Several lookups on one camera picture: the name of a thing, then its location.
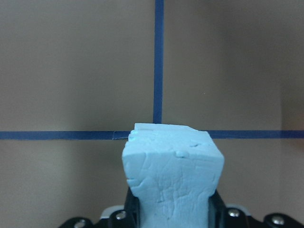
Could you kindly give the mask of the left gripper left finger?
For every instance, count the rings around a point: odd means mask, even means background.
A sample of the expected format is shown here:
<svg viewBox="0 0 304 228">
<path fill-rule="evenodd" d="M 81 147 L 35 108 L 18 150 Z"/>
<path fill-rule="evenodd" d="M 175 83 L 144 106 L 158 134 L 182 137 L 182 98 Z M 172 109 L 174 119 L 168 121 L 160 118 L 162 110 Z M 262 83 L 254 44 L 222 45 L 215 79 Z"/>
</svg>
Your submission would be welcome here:
<svg viewBox="0 0 304 228">
<path fill-rule="evenodd" d="M 140 228 L 140 202 L 137 197 L 132 194 L 130 188 L 128 188 L 124 209 L 125 218 L 123 219 L 126 228 Z"/>
</svg>

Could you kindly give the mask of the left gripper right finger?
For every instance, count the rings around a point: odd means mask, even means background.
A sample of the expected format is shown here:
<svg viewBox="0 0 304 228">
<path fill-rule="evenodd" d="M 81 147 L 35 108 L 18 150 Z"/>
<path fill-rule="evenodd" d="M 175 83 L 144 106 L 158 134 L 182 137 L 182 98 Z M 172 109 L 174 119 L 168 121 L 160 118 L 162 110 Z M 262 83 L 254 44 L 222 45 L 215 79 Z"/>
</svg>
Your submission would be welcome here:
<svg viewBox="0 0 304 228">
<path fill-rule="evenodd" d="M 208 228 L 224 228 L 225 211 L 226 205 L 216 190 L 209 198 Z"/>
</svg>

